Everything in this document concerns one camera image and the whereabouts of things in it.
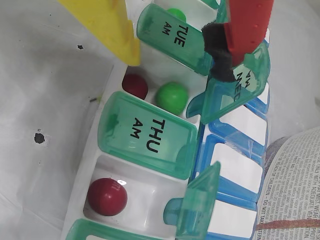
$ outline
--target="green bead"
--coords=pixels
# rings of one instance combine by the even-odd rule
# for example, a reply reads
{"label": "green bead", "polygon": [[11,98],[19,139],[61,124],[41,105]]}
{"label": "green bead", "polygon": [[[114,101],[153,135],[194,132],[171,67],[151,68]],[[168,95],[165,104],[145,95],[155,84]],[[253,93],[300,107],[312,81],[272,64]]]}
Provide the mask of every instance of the green bead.
{"label": "green bead", "polygon": [[167,10],[169,13],[171,13],[173,16],[175,16],[177,19],[180,19],[183,22],[187,21],[186,15],[177,8],[169,8]]}
{"label": "green bead", "polygon": [[162,108],[174,115],[180,115],[188,102],[187,89],[177,82],[169,82],[159,88],[155,95],[155,102]]}

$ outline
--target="yellow object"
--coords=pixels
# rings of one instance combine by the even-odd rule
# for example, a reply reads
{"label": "yellow object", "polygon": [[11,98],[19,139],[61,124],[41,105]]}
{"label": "yellow object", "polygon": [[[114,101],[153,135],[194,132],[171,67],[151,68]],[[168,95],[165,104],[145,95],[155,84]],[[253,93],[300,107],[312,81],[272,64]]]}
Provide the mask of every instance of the yellow object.
{"label": "yellow object", "polygon": [[140,64],[140,41],[134,37],[125,0],[59,0],[75,18],[119,59]]}

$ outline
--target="red bead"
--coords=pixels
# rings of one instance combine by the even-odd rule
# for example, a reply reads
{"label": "red bead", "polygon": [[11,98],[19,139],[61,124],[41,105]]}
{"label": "red bead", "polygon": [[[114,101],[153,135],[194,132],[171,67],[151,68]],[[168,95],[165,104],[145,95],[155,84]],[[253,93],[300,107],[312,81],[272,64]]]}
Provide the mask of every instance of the red bead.
{"label": "red bead", "polygon": [[125,209],[128,201],[126,189],[111,178],[94,181],[88,190],[88,202],[100,215],[114,216]]}
{"label": "red bead", "polygon": [[148,85],[143,77],[137,74],[127,74],[122,81],[122,88],[140,99],[145,99],[148,93]]}

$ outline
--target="dark spot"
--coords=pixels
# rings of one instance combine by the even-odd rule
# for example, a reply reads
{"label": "dark spot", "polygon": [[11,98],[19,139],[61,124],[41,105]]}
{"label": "dark spot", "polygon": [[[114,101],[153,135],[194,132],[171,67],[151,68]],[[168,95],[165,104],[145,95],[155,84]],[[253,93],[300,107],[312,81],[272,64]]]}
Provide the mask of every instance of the dark spot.
{"label": "dark spot", "polygon": [[90,102],[90,103],[93,103],[93,102],[95,102],[95,101],[97,101],[97,100],[98,100],[98,99],[95,97],[95,98],[90,99],[89,102]]}
{"label": "dark spot", "polygon": [[41,133],[36,133],[35,136],[34,136],[34,141],[37,143],[37,144],[42,144],[45,142],[45,136]]}

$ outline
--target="green lid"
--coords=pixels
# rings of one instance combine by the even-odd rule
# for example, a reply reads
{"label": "green lid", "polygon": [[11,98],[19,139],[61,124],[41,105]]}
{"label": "green lid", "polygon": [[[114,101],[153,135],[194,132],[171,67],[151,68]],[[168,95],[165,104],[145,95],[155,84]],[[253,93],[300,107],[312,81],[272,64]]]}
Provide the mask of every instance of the green lid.
{"label": "green lid", "polygon": [[[237,81],[221,82],[211,78],[208,82],[201,113],[205,125],[259,96],[265,89],[270,72],[268,48],[261,43],[251,54],[246,54],[244,62],[235,67],[233,74]],[[199,105],[202,95],[194,98],[187,109],[196,112],[193,105]]]}
{"label": "green lid", "polygon": [[207,4],[209,7],[213,8],[213,9],[217,9],[219,7],[219,4],[217,3],[216,0],[201,0],[202,2],[204,2],[205,4]]}
{"label": "green lid", "polygon": [[140,40],[203,76],[209,74],[212,57],[205,52],[202,33],[155,4],[141,13],[136,34]]}
{"label": "green lid", "polygon": [[187,179],[197,144],[197,128],[125,92],[115,92],[104,106],[98,146],[108,154]]}
{"label": "green lid", "polygon": [[74,222],[66,240],[86,240],[88,236],[105,240],[159,240],[158,238],[122,231],[85,219],[78,219]]}
{"label": "green lid", "polygon": [[171,13],[173,16],[175,16],[176,18],[180,19],[181,21],[183,22],[187,21],[186,15],[178,8],[169,8],[167,11]]}
{"label": "green lid", "polygon": [[218,10],[218,12],[216,14],[215,22],[217,24],[227,23],[228,22],[228,14],[227,14],[227,7],[226,7],[225,0],[221,0],[220,5],[217,10]]}
{"label": "green lid", "polygon": [[205,239],[216,201],[220,167],[220,162],[209,166],[188,185],[184,198],[171,199],[166,205],[163,220],[176,225],[176,239]]}

